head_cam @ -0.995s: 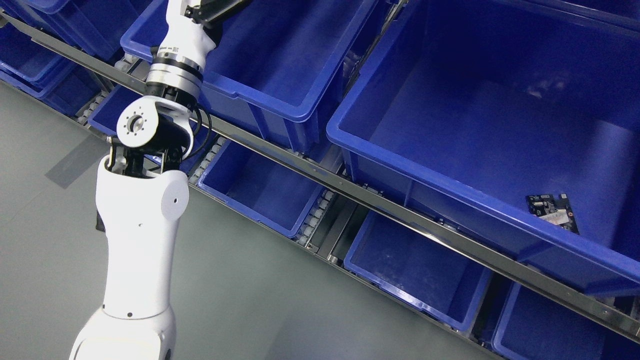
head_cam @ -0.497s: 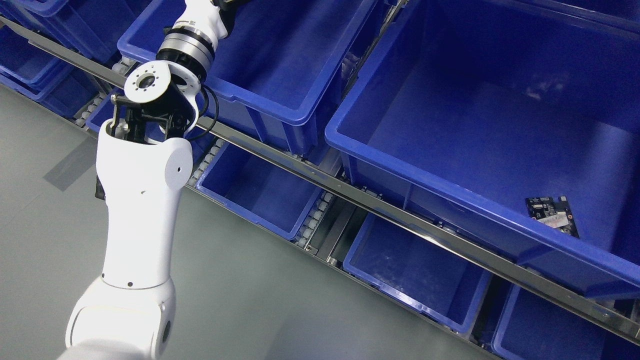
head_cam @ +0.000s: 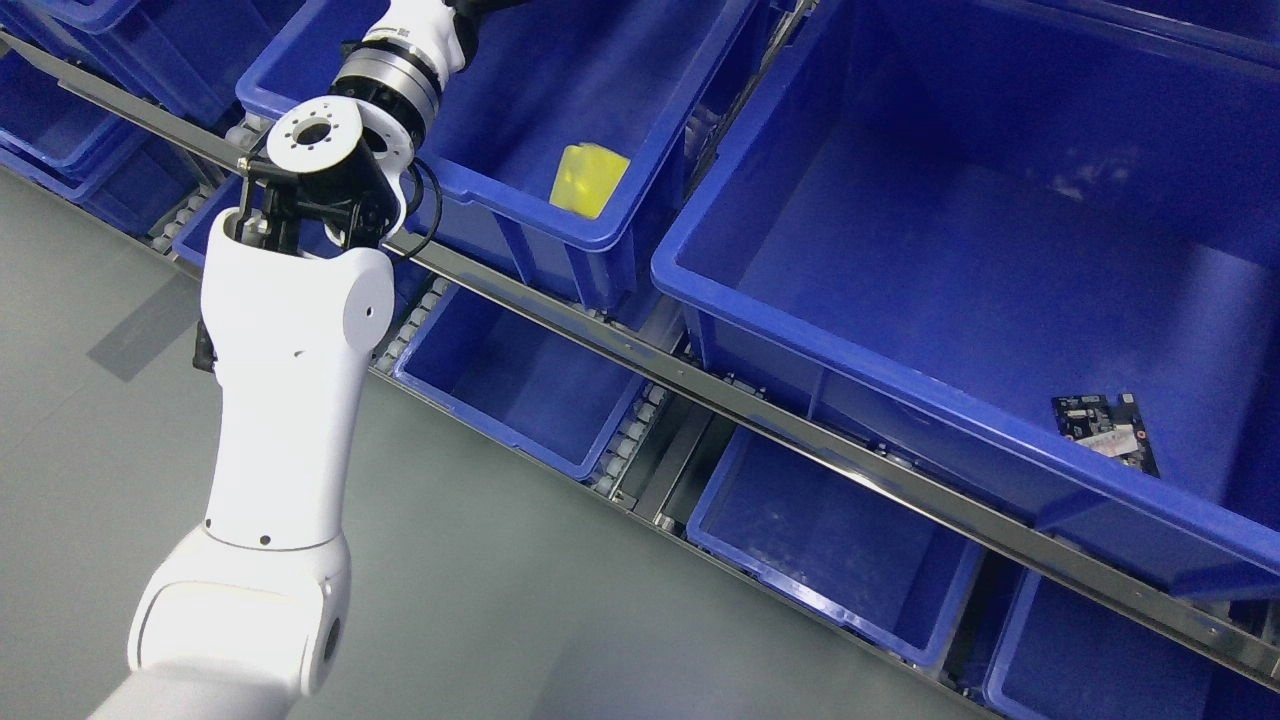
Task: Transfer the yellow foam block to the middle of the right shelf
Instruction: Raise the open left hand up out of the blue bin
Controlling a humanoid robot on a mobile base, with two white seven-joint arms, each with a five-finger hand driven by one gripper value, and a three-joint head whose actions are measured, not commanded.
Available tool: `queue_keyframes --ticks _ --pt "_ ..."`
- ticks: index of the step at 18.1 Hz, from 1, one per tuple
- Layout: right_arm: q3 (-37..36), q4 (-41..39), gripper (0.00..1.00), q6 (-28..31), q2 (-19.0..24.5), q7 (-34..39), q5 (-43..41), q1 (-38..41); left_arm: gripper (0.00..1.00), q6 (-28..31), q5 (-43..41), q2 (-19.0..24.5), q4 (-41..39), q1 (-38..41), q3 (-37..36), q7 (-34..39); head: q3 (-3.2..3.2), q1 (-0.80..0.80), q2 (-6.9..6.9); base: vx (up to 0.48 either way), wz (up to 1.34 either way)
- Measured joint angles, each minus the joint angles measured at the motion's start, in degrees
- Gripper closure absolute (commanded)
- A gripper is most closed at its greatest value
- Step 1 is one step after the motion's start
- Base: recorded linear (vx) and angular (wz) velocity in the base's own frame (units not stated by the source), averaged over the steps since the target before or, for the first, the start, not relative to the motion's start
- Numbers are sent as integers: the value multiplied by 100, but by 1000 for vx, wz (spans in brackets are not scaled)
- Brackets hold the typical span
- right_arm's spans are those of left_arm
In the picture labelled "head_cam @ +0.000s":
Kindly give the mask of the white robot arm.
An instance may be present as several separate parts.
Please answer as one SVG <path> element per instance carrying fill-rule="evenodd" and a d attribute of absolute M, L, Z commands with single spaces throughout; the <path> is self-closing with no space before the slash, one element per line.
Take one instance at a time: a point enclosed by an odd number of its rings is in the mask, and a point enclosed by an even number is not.
<path fill-rule="evenodd" d="M 241 161 L 210 225 L 193 364 L 221 388 L 201 523 L 146 585 L 96 719 L 284 719 L 349 615 L 342 527 L 365 379 L 396 310 L 383 243 L 442 193 L 419 160 L 502 1 L 393 1 Z"/>

